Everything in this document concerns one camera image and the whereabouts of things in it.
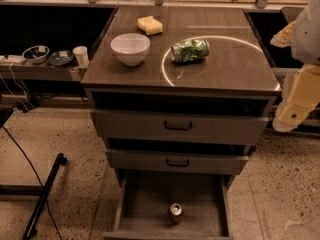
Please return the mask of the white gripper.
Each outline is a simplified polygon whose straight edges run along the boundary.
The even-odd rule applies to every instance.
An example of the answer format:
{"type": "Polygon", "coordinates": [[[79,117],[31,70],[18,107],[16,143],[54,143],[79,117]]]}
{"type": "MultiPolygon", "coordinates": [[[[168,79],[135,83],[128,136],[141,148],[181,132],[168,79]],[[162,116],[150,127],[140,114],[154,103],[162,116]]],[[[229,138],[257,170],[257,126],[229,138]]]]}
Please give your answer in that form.
{"type": "MultiPolygon", "coordinates": [[[[270,40],[270,44],[285,48],[291,45],[295,21],[289,23],[270,40]]],[[[288,74],[283,82],[282,101],[278,105],[272,126],[278,132],[298,127],[320,103],[320,66],[305,64],[296,74],[288,74]]]]}

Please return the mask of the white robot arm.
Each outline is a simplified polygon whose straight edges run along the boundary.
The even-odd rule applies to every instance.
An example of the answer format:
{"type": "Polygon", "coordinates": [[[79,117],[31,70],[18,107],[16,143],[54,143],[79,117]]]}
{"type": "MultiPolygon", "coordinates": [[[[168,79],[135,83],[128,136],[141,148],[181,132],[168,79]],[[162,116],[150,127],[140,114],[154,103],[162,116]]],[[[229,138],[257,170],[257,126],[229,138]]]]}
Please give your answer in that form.
{"type": "Polygon", "coordinates": [[[273,128],[289,132],[298,127],[320,103],[320,0],[311,0],[295,21],[274,35],[270,44],[291,48],[294,59],[303,63],[283,81],[282,101],[273,128]]]}

